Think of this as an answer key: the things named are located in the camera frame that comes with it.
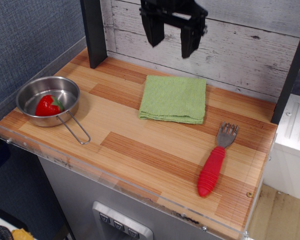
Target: red fork handle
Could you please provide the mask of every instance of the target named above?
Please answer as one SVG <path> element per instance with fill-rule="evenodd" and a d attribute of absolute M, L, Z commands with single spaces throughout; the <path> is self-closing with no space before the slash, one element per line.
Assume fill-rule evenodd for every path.
<path fill-rule="evenodd" d="M 211 151 L 200 172 L 197 183 L 198 192 L 201 197 L 207 196 L 214 189 L 225 156 L 226 150 L 222 146 L 217 146 Z"/>

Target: screw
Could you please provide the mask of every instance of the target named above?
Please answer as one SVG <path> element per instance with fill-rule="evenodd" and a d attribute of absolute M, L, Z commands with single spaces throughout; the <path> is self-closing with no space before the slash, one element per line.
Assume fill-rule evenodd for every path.
<path fill-rule="evenodd" d="M 252 198 L 252 197 L 254 196 L 254 194 L 253 194 L 251 191 L 248 191 L 248 192 L 246 193 L 246 196 L 247 196 L 248 198 Z"/>

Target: red strawberry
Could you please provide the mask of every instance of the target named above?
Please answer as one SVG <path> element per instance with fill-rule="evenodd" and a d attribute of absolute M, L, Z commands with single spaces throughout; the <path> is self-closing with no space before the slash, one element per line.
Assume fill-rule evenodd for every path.
<path fill-rule="evenodd" d="M 35 115 L 46 117 L 62 113 L 63 111 L 65 111 L 65 108 L 58 98 L 53 95 L 45 95 L 36 106 Z"/>

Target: white wooden wall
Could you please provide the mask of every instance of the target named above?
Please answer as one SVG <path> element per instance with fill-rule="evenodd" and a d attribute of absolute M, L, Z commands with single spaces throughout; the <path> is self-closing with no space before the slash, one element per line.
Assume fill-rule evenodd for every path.
<path fill-rule="evenodd" d="M 197 0 L 208 10 L 208 33 L 181 57 L 180 29 L 148 43 L 139 0 L 101 0 L 108 56 L 277 102 L 300 40 L 300 0 Z"/>

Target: wooden countertop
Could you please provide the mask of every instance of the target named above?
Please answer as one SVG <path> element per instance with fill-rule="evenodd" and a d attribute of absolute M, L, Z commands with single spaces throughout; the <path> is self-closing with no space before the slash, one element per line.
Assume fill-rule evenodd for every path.
<path fill-rule="evenodd" d="M 185 212 L 186 220 L 206 225 L 227 238 L 239 238 L 277 129 L 270 123 L 275 104 L 207 85 L 203 124 L 141 120 L 138 112 L 147 75 L 168 76 L 110 57 L 91 69 L 84 50 L 56 76 L 79 86 L 75 117 L 91 135 L 90 143 L 79 144 L 63 124 L 34 126 L 18 109 L 1 120 L 0 134 L 76 171 L 97 175 L 99 169 L 98 177 L 107 178 L 106 173 L 118 177 L 122 181 L 117 179 L 114 184 L 120 188 L 150 198 L 181 216 L 190 209 Z M 223 121 L 239 125 L 239 132 L 226 149 L 216 187 L 207 197 L 200 197 L 198 175 L 217 145 Z M 86 139 L 73 119 L 67 124 Z M 138 187 L 149 195 L 138 192 Z"/>

